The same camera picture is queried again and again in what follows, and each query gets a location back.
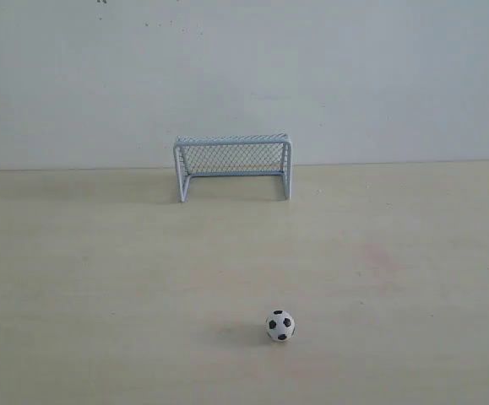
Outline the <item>small black white soccer ball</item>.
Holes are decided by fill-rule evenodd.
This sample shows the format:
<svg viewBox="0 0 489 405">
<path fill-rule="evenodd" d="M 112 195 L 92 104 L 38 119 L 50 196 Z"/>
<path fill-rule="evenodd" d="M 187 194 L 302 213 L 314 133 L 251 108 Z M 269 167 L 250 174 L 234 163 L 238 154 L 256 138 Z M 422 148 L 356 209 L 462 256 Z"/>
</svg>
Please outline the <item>small black white soccer ball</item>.
<svg viewBox="0 0 489 405">
<path fill-rule="evenodd" d="M 271 340 L 277 343 L 285 343 L 294 335 L 296 323 L 289 312 L 274 310 L 266 318 L 265 326 Z"/>
</svg>

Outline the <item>white miniature soccer goal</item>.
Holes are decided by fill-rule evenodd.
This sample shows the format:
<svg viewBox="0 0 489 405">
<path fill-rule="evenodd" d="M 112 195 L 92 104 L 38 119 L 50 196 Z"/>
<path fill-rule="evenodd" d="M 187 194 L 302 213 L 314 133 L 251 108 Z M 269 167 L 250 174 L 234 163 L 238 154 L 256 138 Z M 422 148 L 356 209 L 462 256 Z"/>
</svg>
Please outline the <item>white miniature soccer goal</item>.
<svg viewBox="0 0 489 405">
<path fill-rule="evenodd" d="M 173 159 L 184 203 L 191 180 L 206 177 L 277 176 L 284 196 L 292 194 L 292 141 L 288 134 L 230 137 L 179 137 Z"/>
</svg>

